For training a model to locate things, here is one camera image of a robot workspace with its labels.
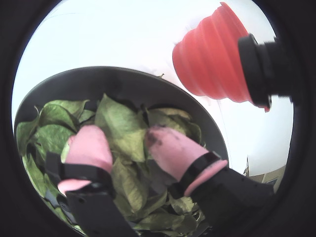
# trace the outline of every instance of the black cuff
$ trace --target black cuff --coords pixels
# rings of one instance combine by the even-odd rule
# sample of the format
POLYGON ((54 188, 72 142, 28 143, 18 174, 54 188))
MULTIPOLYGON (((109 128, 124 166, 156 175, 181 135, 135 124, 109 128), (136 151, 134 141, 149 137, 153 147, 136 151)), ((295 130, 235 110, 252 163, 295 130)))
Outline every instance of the black cuff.
POLYGON ((183 197, 188 186, 202 173, 207 167, 220 160, 221 157, 215 152, 208 152, 197 158, 187 169, 179 183, 171 185, 168 190, 174 199, 183 197))

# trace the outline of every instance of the dried leaf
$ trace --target dried leaf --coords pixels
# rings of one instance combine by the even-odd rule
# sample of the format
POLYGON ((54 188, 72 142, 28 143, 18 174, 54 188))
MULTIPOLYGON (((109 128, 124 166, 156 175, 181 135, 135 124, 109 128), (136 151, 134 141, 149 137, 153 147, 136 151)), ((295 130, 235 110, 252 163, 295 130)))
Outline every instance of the dried leaf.
POLYGON ((44 183, 44 175, 42 172, 37 168, 32 154, 28 154, 29 158, 26 156, 22 157, 22 162, 24 168, 33 184, 33 187, 37 191, 37 193, 43 198, 46 194, 46 186, 44 183))
POLYGON ((191 214, 187 214, 184 216, 183 222, 181 222, 179 225, 173 226, 172 229, 178 233, 187 234, 195 231, 197 227, 198 224, 196 219, 191 214))
POLYGON ((145 206, 148 191, 138 180, 135 168, 123 165, 121 160, 117 158, 113 165, 111 176, 116 192, 125 196, 133 213, 145 206))
POLYGON ((44 105, 59 105, 66 109, 71 115, 73 115, 75 118, 79 119, 81 116, 84 106, 86 102, 89 100, 83 100, 83 101, 69 101, 69 100, 53 100, 44 105))
POLYGON ((134 229, 165 231, 172 226, 179 225, 183 222, 184 216, 172 215, 169 213, 153 213, 142 219, 134 229))
POLYGON ((47 152, 61 154, 71 135, 74 133, 69 129, 51 124, 38 128, 32 140, 43 158, 46 159, 47 152))
POLYGON ((172 195, 169 194, 169 201, 174 211, 178 215, 183 215, 192 211, 194 203, 190 197, 182 197, 179 199, 173 199, 172 195))
POLYGON ((189 121, 192 120, 192 117, 189 113, 183 111, 183 110, 180 110, 180 109, 174 109, 174 108, 158 108, 158 109, 152 109, 152 110, 149 110, 150 112, 154 112, 154 111, 160 111, 160 112, 163 112, 164 114, 166 115, 179 115, 189 121))
POLYGON ((65 126, 74 132, 78 131, 76 118, 59 105, 46 104, 39 114, 39 126, 50 124, 65 126))
POLYGON ((36 126, 39 122, 39 111, 37 110, 37 117, 31 122, 20 122, 16 127, 16 143, 18 146, 20 156, 26 154, 26 146, 35 132, 36 126))
POLYGON ((95 115, 95 124, 105 132, 111 150, 121 151, 136 162, 145 161, 143 139, 146 124, 130 108, 104 94, 95 115))

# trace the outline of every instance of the white background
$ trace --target white background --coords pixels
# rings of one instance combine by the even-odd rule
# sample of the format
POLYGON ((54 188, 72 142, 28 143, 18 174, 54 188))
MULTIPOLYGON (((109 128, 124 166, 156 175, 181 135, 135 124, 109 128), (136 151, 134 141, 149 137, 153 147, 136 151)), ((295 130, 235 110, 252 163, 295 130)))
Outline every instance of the white background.
MULTIPOLYGON (((259 43, 274 32, 250 0, 226 3, 259 43)), ((22 56, 12 98, 12 123, 24 96, 44 79, 73 68, 118 66, 137 69, 185 90, 172 66, 174 45, 220 6, 215 0, 67 0, 38 27, 22 56)), ((293 123, 288 99, 273 98, 269 113, 248 102, 196 97, 218 124, 230 167, 250 176, 286 164, 293 123)))

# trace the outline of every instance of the green leaf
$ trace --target green leaf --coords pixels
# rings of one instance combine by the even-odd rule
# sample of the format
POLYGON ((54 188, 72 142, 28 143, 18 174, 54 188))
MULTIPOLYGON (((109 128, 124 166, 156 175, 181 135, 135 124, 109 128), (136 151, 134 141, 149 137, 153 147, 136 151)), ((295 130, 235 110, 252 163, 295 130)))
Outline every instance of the green leaf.
POLYGON ((26 146, 30 137, 35 132, 36 126, 39 122, 39 111, 37 110, 37 117, 31 122, 20 122, 16 127, 16 143, 18 146, 20 156, 26 154, 26 146))
POLYGON ((59 105, 45 105, 39 114, 39 126, 56 124, 77 132, 78 121, 59 105))
POLYGON ((136 213, 137 217, 144 218, 148 216, 150 213, 157 210, 158 208, 162 207, 166 202, 167 193, 168 191, 166 190, 164 193, 160 195, 148 198, 146 205, 139 212, 136 213))
POLYGON ((117 158, 111 176, 116 192, 125 196, 133 213, 145 206, 148 190, 138 180, 137 171, 134 167, 123 165, 121 160, 117 158))
POLYGON ((44 200, 44 202, 46 203, 47 207, 48 207, 52 212, 55 213, 55 208, 51 205, 51 203, 50 203, 49 201, 45 201, 45 200, 44 200))
POLYGON ((74 135, 74 133, 69 129, 51 124, 38 128, 32 140, 43 158, 46 159, 47 152, 61 154, 71 135, 74 135))
POLYGON ((133 215, 132 207, 130 206, 130 204, 128 203, 128 201, 126 200, 126 198, 123 195, 117 194, 116 198, 114 199, 114 203, 117 206, 120 213, 124 217, 128 217, 128 216, 133 215))
POLYGON ((180 110, 180 109, 174 109, 174 108, 158 108, 158 109, 152 109, 152 110, 149 110, 150 112, 154 112, 154 111, 160 111, 160 112, 163 112, 164 114, 166 115, 179 115, 189 121, 192 120, 192 117, 189 113, 183 111, 183 110, 180 110))
POLYGON ((170 115, 170 118, 172 118, 175 122, 177 122, 181 127, 185 127, 185 134, 187 137, 191 138, 197 143, 201 143, 202 140, 202 131, 200 127, 193 123, 188 121, 186 118, 183 118, 179 115, 170 115))
POLYGON ((179 225, 173 226, 172 229, 178 233, 187 234, 195 231, 197 227, 198 225, 196 219, 191 214, 187 214, 184 216, 183 222, 179 225))
POLYGON ((159 124, 162 126, 171 127, 182 134, 186 135, 185 127, 182 127, 180 124, 178 124, 176 121, 174 121, 170 116, 164 114, 161 111, 148 111, 148 120, 149 125, 153 126, 155 124, 159 124))
POLYGON ((73 228, 86 236, 86 233, 80 228, 80 226, 73 226, 73 228))
POLYGON ((143 139, 146 124, 130 108, 104 94, 95 115, 95 124, 105 132, 111 150, 120 151, 136 162, 145 161, 143 139))
POLYGON ((86 122, 88 120, 91 120, 95 116, 95 112, 90 110, 83 110, 82 114, 79 116, 78 121, 79 123, 86 122))
POLYGON ((24 168, 30 178, 32 185, 34 186, 37 193, 43 198, 46 194, 46 186, 44 183, 44 175, 42 172, 37 168, 32 154, 28 154, 29 159, 26 156, 22 157, 22 162, 24 168))
POLYGON ((62 163, 65 163, 66 161, 66 158, 67 158, 67 155, 68 155, 68 152, 69 152, 69 145, 68 145, 68 141, 65 143, 65 146, 61 152, 61 155, 60 155, 60 160, 62 163))
POLYGON ((67 224, 69 224, 69 221, 66 217, 66 215, 63 213, 62 209, 60 207, 57 207, 55 209, 55 214, 61 219, 63 220, 64 222, 66 222, 67 224))
POLYGON ((183 215, 192 211, 194 203, 190 197, 182 197, 179 199, 173 199, 172 195, 169 194, 169 201, 174 211, 178 215, 183 215))
POLYGON ((197 218, 197 225, 199 225, 202 221, 205 220, 205 216, 201 210, 199 210, 199 216, 197 218))
POLYGON ((45 104, 44 107, 48 105, 59 105, 63 107, 64 109, 66 109, 75 118, 79 119, 79 117, 81 116, 83 112, 84 106, 86 102, 88 101, 89 100, 83 100, 83 101, 54 100, 45 104))
POLYGON ((151 171, 147 165, 147 162, 137 162, 137 166, 141 170, 142 174, 147 178, 151 179, 151 171))
POLYGON ((165 231, 172 226, 179 225, 183 222, 184 216, 172 215, 169 213, 153 213, 142 219, 134 229, 165 231))
POLYGON ((175 232, 175 231, 152 231, 153 233, 162 233, 162 234, 165 234, 166 236, 169 236, 169 237, 182 237, 183 234, 180 234, 178 232, 175 232))
POLYGON ((46 188, 51 192, 51 194, 56 198, 58 195, 62 195, 61 192, 53 185, 47 174, 44 174, 44 182, 46 188))

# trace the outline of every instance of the pink glove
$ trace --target pink glove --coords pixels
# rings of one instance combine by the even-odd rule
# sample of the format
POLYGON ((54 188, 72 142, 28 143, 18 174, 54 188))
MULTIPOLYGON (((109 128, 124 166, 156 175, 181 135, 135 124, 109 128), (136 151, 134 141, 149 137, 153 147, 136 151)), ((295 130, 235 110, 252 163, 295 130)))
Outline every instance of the pink glove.
MULTIPOLYGON (((154 126, 148 129, 145 142, 160 168, 178 181, 197 158, 208 153, 207 149, 169 127, 154 126)), ((190 196, 196 187, 213 177, 227 163, 227 160, 219 160, 206 168, 188 186, 185 196, 190 196)))
MULTIPOLYGON (((112 154, 104 132, 95 125, 87 125, 80 129, 76 136, 68 139, 69 152, 65 163, 94 165, 112 170, 112 154)), ((87 180, 68 179, 58 184, 58 189, 65 195, 66 191, 77 190, 90 184, 87 180)))

